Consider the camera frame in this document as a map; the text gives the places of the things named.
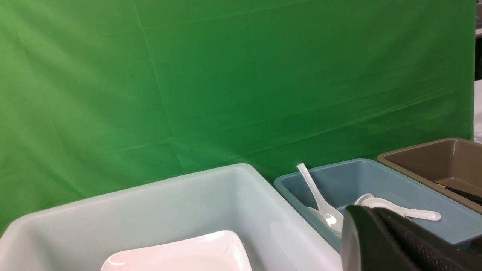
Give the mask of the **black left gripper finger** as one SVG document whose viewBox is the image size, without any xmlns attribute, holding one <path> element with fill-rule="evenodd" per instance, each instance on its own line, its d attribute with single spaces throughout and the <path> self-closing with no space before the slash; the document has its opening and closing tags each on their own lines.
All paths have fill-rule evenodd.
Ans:
<svg viewBox="0 0 482 271">
<path fill-rule="evenodd" d="M 481 256 L 458 249 L 387 208 L 350 205 L 341 239 L 344 271 L 480 271 Z"/>
</svg>

